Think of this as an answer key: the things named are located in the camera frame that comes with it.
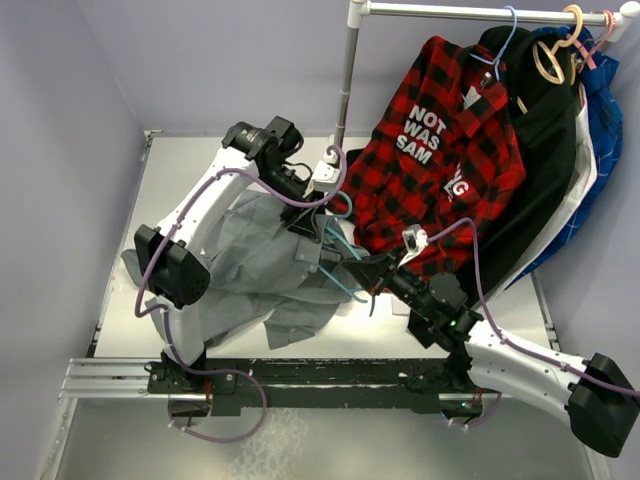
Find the gray floor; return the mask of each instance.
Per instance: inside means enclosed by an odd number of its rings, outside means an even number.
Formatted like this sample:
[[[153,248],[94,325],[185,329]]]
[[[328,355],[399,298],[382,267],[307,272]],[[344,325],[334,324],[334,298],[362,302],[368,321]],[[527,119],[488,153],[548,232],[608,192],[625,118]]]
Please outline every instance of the gray floor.
[[[196,428],[238,434],[257,415],[244,410]],[[440,418],[279,409],[249,440],[217,445],[168,429],[166,401],[80,400],[58,479],[593,479],[571,432],[520,402],[503,401],[490,421],[467,433]]]

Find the black garment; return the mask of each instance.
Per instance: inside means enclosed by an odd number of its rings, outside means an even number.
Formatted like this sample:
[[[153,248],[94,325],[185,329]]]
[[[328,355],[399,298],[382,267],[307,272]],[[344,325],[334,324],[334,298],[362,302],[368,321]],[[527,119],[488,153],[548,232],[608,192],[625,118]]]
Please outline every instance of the black garment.
[[[511,27],[487,30],[480,45],[497,53]],[[570,75],[562,85],[547,82],[538,72],[532,47],[543,41],[549,47],[559,39],[555,34],[536,37],[517,29],[502,57],[507,70],[501,75],[509,95],[509,115],[516,131],[520,155],[527,177],[511,201],[488,228],[480,243],[480,269],[483,292],[500,283],[513,264],[547,223],[560,205],[568,188],[575,163],[575,99],[579,79],[570,85]],[[545,66],[546,56],[539,48]],[[556,58],[564,72],[570,72],[568,49],[559,49]],[[528,109],[523,114],[518,96]],[[469,305],[478,301],[473,260],[456,272]]]

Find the flannel shirt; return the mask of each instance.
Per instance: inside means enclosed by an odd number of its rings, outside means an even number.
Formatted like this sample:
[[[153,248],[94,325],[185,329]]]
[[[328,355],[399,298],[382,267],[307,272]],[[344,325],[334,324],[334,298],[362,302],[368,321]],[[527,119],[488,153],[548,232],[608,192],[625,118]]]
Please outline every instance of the flannel shirt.
[[[347,171],[342,190],[353,200],[355,241],[372,253],[402,245],[414,224],[431,236],[471,217],[482,236],[525,178],[507,92],[486,82],[494,68],[470,58],[472,50],[493,59],[481,46],[428,40]],[[335,197],[329,209],[343,213],[346,205]],[[460,227],[408,266],[425,279],[455,271],[471,258],[472,238]]]
[[[573,33],[575,27],[545,27],[535,30],[535,34],[545,34],[556,32],[561,37],[566,37],[567,33]],[[593,36],[586,28],[583,28],[578,36],[580,43],[587,49],[591,46],[589,40]],[[622,112],[616,103],[609,86],[618,69],[619,62],[613,58],[596,52],[593,55],[596,68],[589,70],[584,67],[582,70],[582,84],[587,93],[587,109],[589,113],[589,133],[593,142],[593,150],[596,157],[598,176],[595,184],[591,187],[582,203],[569,219],[564,228],[558,233],[549,246],[525,269],[523,275],[534,271],[558,250],[571,240],[589,216],[591,207],[595,202],[604,185],[609,179],[609,175],[616,166],[622,151]]]

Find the clothing rack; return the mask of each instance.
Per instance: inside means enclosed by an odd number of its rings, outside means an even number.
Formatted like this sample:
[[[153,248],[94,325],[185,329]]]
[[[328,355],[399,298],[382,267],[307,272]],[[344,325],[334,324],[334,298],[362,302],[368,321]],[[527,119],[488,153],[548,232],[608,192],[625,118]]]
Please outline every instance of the clothing rack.
[[[552,25],[572,24],[575,22],[573,13],[545,12],[536,10],[516,10],[519,23],[544,23]],[[609,37],[610,42],[620,39],[635,17],[640,14],[640,3],[627,2],[614,13],[616,20],[614,30]],[[351,96],[353,80],[353,66],[358,45],[358,32],[362,18],[368,15],[388,15],[401,17],[449,18],[460,20],[492,20],[499,22],[513,22],[513,14],[504,8],[473,8],[447,7],[437,5],[411,5],[395,3],[378,3],[369,0],[351,0],[347,18],[347,48],[342,73],[342,87],[340,89],[340,103],[338,120],[336,121],[334,144],[342,147],[347,122],[347,109]],[[584,25],[604,27],[606,16],[603,13],[585,13]]]

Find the white garment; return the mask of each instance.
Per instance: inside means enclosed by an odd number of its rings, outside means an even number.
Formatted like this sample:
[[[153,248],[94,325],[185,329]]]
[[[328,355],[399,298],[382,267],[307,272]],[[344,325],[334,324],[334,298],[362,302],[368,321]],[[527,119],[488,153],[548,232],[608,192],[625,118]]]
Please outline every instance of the white garment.
[[[538,258],[538,255],[547,248],[551,241],[560,233],[560,230],[562,230],[571,219],[582,203],[582,199],[596,181],[598,176],[596,157],[593,152],[593,143],[589,133],[587,96],[582,84],[579,87],[579,95],[582,108],[576,116],[576,163],[573,167],[573,174],[567,192],[558,209],[551,218],[549,218],[546,225],[540,230],[536,238],[511,268],[503,281],[491,291],[487,298],[493,298],[499,295],[532,261]]]

